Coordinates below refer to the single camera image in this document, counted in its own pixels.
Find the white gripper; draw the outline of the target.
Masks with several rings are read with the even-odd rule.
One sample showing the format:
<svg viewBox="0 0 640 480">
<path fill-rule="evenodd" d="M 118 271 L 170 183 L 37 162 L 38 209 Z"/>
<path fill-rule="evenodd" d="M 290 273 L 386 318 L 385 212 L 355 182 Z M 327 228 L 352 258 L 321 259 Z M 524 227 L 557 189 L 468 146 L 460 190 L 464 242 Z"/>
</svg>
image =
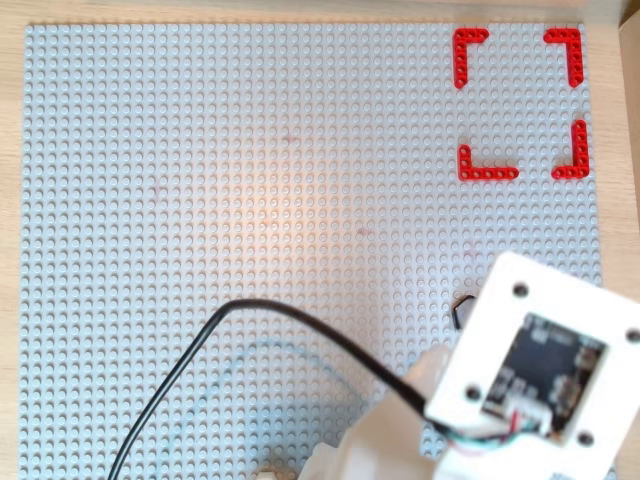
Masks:
<svg viewBox="0 0 640 480">
<path fill-rule="evenodd" d="M 438 345 L 423 352 L 408 369 L 404 380 L 420 393 L 425 400 L 431 400 L 436 394 L 455 348 Z"/>
</svg>

